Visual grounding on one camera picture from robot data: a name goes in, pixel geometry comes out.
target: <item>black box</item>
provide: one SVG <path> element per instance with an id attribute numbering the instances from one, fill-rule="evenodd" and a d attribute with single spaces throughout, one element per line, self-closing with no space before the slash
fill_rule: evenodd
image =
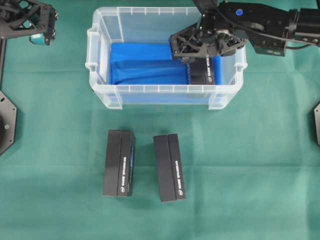
<path id="1" fill-rule="evenodd" d="M 177 134 L 153 137 L 161 202 L 186 199 Z"/>
<path id="2" fill-rule="evenodd" d="M 103 195 L 128 197 L 132 194 L 135 142 L 131 131 L 109 130 Z"/>
<path id="3" fill-rule="evenodd" d="M 190 85 L 214 85 L 214 63 L 212 58 L 196 58 L 187 65 Z"/>

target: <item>clear plastic bin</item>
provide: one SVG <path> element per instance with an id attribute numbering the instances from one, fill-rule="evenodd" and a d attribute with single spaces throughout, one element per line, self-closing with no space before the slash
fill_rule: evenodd
<path id="1" fill-rule="evenodd" d="M 196 7 L 101 7 L 93 14 L 87 31 L 85 66 L 89 83 L 109 109 L 123 104 L 208 105 L 210 110 L 227 106 L 241 89 L 248 66 L 246 49 L 222 58 L 223 85 L 110 85 L 112 43 L 168 43 L 169 36 L 200 18 Z"/>

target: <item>blue foam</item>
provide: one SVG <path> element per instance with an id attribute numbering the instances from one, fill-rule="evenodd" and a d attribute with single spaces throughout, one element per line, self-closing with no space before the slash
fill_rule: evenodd
<path id="1" fill-rule="evenodd" d="M 221 84 L 221 57 L 213 62 L 216 83 Z M 169 44 L 113 43 L 110 65 L 112 85 L 188 84 L 187 66 L 172 60 Z"/>

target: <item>green tablecloth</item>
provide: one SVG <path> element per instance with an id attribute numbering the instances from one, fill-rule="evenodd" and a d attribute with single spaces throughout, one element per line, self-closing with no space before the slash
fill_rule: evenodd
<path id="1" fill-rule="evenodd" d="M 47 2 L 60 13 L 54 44 L 7 43 L 2 90 L 19 112 L 16 143 L 0 157 L 1 239 L 320 239 L 319 49 L 272 57 L 248 44 L 243 88 L 224 110 L 109 110 L 84 66 L 94 10 L 192 2 Z M 260 2 L 316 7 L 315 0 Z M 133 196 L 126 199 L 102 196 L 109 129 L 136 136 Z M 179 134 L 187 200 L 160 203 L 153 136 L 162 133 Z"/>

